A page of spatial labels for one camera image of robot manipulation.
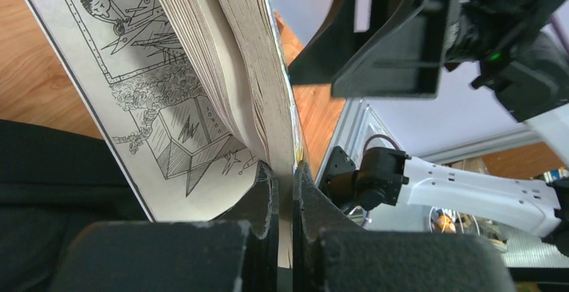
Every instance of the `black plastic bracket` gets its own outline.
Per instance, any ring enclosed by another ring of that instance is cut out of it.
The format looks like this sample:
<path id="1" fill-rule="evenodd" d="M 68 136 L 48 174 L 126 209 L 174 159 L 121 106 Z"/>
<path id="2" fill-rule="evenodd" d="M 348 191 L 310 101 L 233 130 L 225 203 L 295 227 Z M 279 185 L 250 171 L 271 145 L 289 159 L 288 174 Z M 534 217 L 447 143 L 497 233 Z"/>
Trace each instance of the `black plastic bracket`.
<path id="1" fill-rule="evenodd" d="M 334 97 L 434 97 L 455 0 L 372 0 L 370 27 L 354 33 L 356 0 L 333 0 L 289 67 L 292 85 L 331 83 Z"/>
<path id="2" fill-rule="evenodd" d="M 569 178 L 558 179 L 548 185 L 557 194 L 561 208 L 555 210 L 555 216 L 561 220 L 561 224 L 541 241 L 555 245 L 561 254 L 569 256 Z"/>
<path id="3" fill-rule="evenodd" d="M 367 149 L 355 182 L 359 205 L 365 210 L 371 210 L 379 203 L 395 206 L 401 186 L 409 183 L 409 178 L 404 175 L 407 159 L 410 156 L 405 151 L 383 147 Z"/>
<path id="4" fill-rule="evenodd" d="M 320 183 L 318 184 L 318 189 L 323 190 L 325 185 L 329 183 L 333 177 L 345 173 L 352 173 L 355 170 L 356 164 L 354 164 L 354 161 L 346 154 L 344 149 L 340 146 L 334 147 L 328 157 L 328 162 L 324 168 L 322 179 L 320 179 Z"/>
<path id="5" fill-rule="evenodd" d="M 569 57 L 545 33 L 522 40 L 499 59 L 481 60 L 471 85 L 486 86 L 518 122 L 569 101 Z"/>

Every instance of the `book page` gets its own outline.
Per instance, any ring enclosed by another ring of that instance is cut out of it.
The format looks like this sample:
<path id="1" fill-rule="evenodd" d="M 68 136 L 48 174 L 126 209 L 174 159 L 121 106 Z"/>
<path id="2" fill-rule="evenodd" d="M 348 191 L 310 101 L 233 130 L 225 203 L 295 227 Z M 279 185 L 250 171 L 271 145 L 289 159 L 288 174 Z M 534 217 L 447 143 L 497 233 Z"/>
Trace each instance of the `book page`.
<path id="1" fill-rule="evenodd" d="M 253 185 L 158 0 L 26 2 L 149 219 L 210 220 Z"/>
<path id="2" fill-rule="evenodd" d="M 160 0 L 208 94 L 223 94 L 233 135 L 266 160 L 242 55 L 217 0 Z"/>
<path id="3" fill-rule="evenodd" d="M 219 0 L 246 63 L 254 107 L 279 183 L 279 266 L 291 266 L 293 174 L 304 150 L 293 92 L 268 0 Z"/>

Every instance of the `wooden floor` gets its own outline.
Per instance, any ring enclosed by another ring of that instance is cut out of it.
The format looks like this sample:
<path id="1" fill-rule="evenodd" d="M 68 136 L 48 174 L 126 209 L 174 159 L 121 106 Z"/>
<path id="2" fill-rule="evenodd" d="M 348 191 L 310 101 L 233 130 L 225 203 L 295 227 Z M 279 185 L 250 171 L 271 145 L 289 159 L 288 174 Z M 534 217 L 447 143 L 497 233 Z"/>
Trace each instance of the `wooden floor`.
<path id="1" fill-rule="evenodd" d="M 286 26 L 281 38 L 290 62 L 302 45 Z M 295 87 L 294 91 L 315 174 L 344 101 L 330 99 L 329 87 Z M 0 0 L 0 119 L 101 137 L 23 0 Z M 560 166 L 543 144 L 484 159 L 491 173 L 509 177 L 530 177 Z"/>

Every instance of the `black and white drawing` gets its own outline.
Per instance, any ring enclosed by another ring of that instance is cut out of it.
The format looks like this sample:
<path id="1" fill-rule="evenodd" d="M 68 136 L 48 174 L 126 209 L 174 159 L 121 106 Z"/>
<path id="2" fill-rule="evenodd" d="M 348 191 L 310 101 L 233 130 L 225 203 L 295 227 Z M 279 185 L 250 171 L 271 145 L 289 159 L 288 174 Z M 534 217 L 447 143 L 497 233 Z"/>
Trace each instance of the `black and white drawing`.
<path id="1" fill-rule="evenodd" d="M 215 161 L 226 161 L 221 177 L 256 163 L 214 111 L 158 0 L 65 1 L 85 39 L 78 42 L 136 125 L 113 135 L 116 145 L 131 154 L 148 147 L 165 180 L 187 177 L 186 197 Z"/>
<path id="2" fill-rule="evenodd" d="M 108 83 L 187 62 L 158 0 L 65 1 Z"/>

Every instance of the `book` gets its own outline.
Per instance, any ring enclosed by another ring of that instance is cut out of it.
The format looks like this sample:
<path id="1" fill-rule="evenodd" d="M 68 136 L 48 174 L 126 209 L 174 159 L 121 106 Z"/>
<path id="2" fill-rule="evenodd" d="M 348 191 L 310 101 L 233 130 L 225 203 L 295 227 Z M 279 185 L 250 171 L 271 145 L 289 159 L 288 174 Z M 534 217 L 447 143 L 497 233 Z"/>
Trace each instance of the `book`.
<path id="1" fill-rule="evenodd" d="M 26 2 L 149 220 L 211 220 L 263 160 L 290 241 L 306 157 L 269 0 Z"/>

